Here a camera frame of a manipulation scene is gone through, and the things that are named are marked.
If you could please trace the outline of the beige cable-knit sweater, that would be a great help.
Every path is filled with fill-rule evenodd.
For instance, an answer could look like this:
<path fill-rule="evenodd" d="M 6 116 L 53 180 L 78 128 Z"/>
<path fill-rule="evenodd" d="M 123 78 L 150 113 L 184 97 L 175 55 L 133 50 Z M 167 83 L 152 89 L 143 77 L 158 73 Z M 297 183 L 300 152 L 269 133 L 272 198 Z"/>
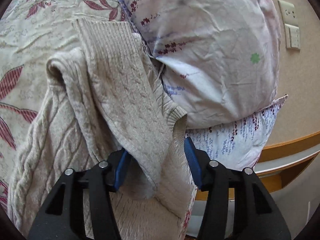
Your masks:
<path fill-rule="evenodd" d="M 111 202 L 122 239 L 183 239 L 195 194 L 184 155 L 186 111 L 166 94 L 127 22 L 78 18 L 79 45 L 47 61 L 47 91 L 17 152 L 8 216 L 27 235 L 65 169 L 121 148 L 132 155 Z"/>

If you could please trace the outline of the lavender print lower pillow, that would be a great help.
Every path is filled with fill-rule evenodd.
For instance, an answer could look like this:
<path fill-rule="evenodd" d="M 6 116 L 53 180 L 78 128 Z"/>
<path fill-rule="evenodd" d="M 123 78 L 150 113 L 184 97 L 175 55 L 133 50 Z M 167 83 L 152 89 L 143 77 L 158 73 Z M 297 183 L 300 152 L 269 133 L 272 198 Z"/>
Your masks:
<path fill-rule="evenodd" d="M 242 170 L 254 167 L 272 133 L 278 112 L 287 100 L 284 95 L 268 107 L 228 124 L 205 129 L 189 129 L 195 147 L 225 167 Z"/>

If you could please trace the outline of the pink floral top pillow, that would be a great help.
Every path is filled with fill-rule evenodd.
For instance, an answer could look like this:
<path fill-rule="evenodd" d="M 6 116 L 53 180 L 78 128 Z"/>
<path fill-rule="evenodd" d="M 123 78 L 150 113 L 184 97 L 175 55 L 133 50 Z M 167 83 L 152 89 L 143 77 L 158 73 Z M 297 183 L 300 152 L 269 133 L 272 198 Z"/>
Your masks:
<path fill-rule="evenodd" d="M 119 0 L 189 129 L 227 124 L 270 105 L 279 76 L 272 0 Z"/>

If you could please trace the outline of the floral bed sheet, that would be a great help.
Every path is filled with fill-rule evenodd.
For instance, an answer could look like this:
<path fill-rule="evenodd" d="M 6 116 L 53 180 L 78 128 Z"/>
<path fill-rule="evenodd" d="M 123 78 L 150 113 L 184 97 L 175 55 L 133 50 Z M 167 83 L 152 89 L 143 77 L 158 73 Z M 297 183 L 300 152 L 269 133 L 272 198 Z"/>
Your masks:
<path fill-rule="evenodd" d="M 46 62 L 77 46 L 76 16 L 125 18 L 117 0 L 12 0 L 1 18 L 1 206 L 6 207 L 16 150 L 47 89 Z"/>

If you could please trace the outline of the wooden bed frame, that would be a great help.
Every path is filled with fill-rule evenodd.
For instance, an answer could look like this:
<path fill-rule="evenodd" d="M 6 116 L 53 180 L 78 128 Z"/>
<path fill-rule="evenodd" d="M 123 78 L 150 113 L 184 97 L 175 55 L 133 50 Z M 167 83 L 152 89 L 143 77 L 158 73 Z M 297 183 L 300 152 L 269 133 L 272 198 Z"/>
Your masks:
<path fill-rule="evenodd" d="M 319 155 L 319 132 L 266 146 L 254 170 L 267 190 L 285 188 Z"/>

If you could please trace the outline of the white wall switch panel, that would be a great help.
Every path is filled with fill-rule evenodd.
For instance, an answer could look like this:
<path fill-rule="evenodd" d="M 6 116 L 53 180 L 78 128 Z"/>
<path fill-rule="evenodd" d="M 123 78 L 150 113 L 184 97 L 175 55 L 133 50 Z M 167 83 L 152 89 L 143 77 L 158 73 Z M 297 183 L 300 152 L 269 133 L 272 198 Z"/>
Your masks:
<path fill-rule="evenodd" d="M 300 50 L 300 28 L 290 24 L 284 24 L 287 49 Z"/>

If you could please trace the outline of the white wall socket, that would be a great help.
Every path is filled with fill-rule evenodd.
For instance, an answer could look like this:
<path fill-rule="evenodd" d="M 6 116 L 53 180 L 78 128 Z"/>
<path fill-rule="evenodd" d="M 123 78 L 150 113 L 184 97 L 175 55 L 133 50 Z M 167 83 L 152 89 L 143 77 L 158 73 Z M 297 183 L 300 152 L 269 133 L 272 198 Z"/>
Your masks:
<path fill-rule="evenodd" d="M 284 0 L 278 0 L 278 4 L 284 24 L 289 24 L 297 27 L 298 18 L 295 6 L 292 3 L 286 2 Z"/>

